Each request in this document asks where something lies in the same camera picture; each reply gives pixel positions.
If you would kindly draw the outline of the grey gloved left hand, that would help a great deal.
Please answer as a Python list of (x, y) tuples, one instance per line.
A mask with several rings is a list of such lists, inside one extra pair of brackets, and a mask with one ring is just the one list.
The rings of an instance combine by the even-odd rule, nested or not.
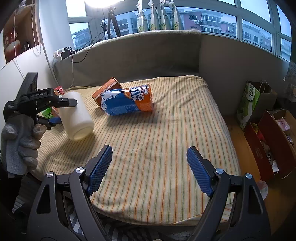
[(40, 139), (47, 127), (24, 114), (8, 118), (1, 132), (1, 163), (8, 178), (23, 176), (37, 168)]

